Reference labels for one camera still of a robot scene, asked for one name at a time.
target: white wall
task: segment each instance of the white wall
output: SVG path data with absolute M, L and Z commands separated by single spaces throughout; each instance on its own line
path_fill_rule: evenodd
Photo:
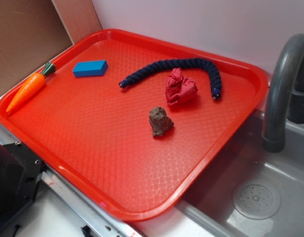
M 304 33 L 304 0 L 92 0 L 102 28 L 117 28 L 234 58 L 273 73 Z

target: braided rope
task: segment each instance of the braided rope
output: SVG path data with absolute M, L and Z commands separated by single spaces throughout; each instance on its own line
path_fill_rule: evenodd
M 134 85 L 155 73 L 172 70 L 174 68 L 200 68 L 205 70 L 209 75 L 212 97 L 215 100 L 220 99 L 222 88 L 220 73 L 212 61 L 208 61 L 204 58 L 160 60 L 127 76 L 127 78 L 119 83 L 119 86 L 123 89 L 129 85 Z

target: tray rim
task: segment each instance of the tray rim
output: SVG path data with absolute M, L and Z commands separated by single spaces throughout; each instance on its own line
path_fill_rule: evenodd
M 192 184 L 192 182 L 200 175 L 200 173 L 209 165 L 209 163 L 214 159 L 214 156 L 222 149 L 225 143 L 230 139 L 230 137 L 236 132 L 236 130 L 242 125 L 242 123 L 246 120 L 246 118 L 253 112 L 258 103 L 262 100 L 268 90 L 268 80 L 265 73 L 258 67 L 244 63 L 241 61 L 237 61 L 234 59 L 230 59 L 227 57 L 219 56 L 212 53 L 207 53 L 201 50 L 193 49 L 190 47 L 174 44 L 171 42 L 154 39 L 146 36 L 142 36 L 135 33 L 130 33 L 127 31 L 119 30 L 119 29 L 107 29 L 99 32 L 95 32 L 88 37 L 82 39 L 74 46 L 70 47 L 68 50 L 64 51 L 57 57 L 52 60 L 52 63 L 56 66 L 57 69 L 61 68 L 65 65 L 71 57 L 79 55 L 88 47 L 92 46 L 94 43 L 97 43 L 102 40 L 118 40 L 121 37 L 128 37 L 128 43 L 132 45 L 137 45 L 131 43 L 130 40 L 135 38 L 139 39 L 141 42 L 149 43 L 149 47 L 153 48 L 154 46 L 160 46 L 163 48 L 170 48 L 171 50 L 176 50 L 177 54 L 181 53 L 184 55 L 189 55 L 189 57 L 199 56 L 204 57 L 208 60 L 212 60 L 220 71 L 232 71 L 229 67 L 241 67 L 246 74 L 253 73 L 260 80 L 258 81 L 250 81 L 254 84 L 256 89 L 256 94 L 253 100 L 250 101 L 249 105 L 242 110 L 242 112 L 238 115 L 238 117 L 232 122 L 231 126 L 223 133 L 209 151 L 204 155 L 204 157 L 212 157 L 209 161 L 204 157 L 199 161 L 199 163 L 191 170 L 191 172 L 185 177 L 185 179 L 177 186 L 175 191 L 168 196 L 168 198 L 160 205 L 141 212 L 134 212 L 125 209 L 123 206 L 118 204 L 116 201 L 111 201 L 112 198 L 109 198 L 103 191 L 97 188 L 96 191 L 91 191 L 94 188 L 94 185 L 91 184 L 86 178 L 85 180 L 81 180 L 80 177 L 77 177 L 73 172 L 70 172 L 69 169 L 63 168 L 63 162 L 55 161 L 53 158 L 57 157 L 55 154 L 50 152 L 47 147 L 47 151 L 45 151 L 44 146 L 39 144 L 31 144 L 30 134 L 27 134 L 25 131 L 22 131 L 19 127 L 8 120 L 8 114 L 5 112 L 5 108 L 8 105 L 8 102 L 11 101 L 16 91 L 22 86 L 24 82 L 19 83 L 14 88 L 12 88 L 6 95 L 4 95 L 0 99 L 0 123 L 7 128 L 12 134 L 19 137 L 22 142 L 25 144 L 29 143 L 30 148 L 37 153 L 39 156 L 43 156 L 43 159 L 46 159 L 48 165 L 52 168 L 56 168 L 56 171 L 59 171 L 59 174 L 65 178 L 67 181 L 72 183 L 72 185 L 76 186 L 81 192 L 83 192 L 86 196 L 92 199 L 95 203 L 101 206 L 103 209 L 107 210 L 111 215 L 116 216 L 124 221 L 142 221 L 146 219 L 150 219 L 156 217 L 157 215 L 163 213 L 168 210 L 179 200 L 179 198 L 183 195 L 183 193 L 187 190 L 187 188 Z M 84 186 L 89 187 L 87 189 L 88 192 L 84 192 Z

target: brown rock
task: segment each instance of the brown rock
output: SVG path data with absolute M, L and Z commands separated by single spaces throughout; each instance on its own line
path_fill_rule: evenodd
M 150 111 L 149 121 L 153 128 L 153 137 L 164 136 L 174 126 L 174 122 L 167 117 L 165 109 L 159 106 Z

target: toy carrot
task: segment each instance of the toy carrot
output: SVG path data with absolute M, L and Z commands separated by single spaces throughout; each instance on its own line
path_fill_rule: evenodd
M 44 84 L 47 75 L 54 73 L 56 70 L 54 64 L 47 62 L 44 69 L 40 73 L 33 73 L 20 87 L 18 92 L 13 97 L 8 108 L 7 113 L 16 109 L 24 102 L 29 100 Z

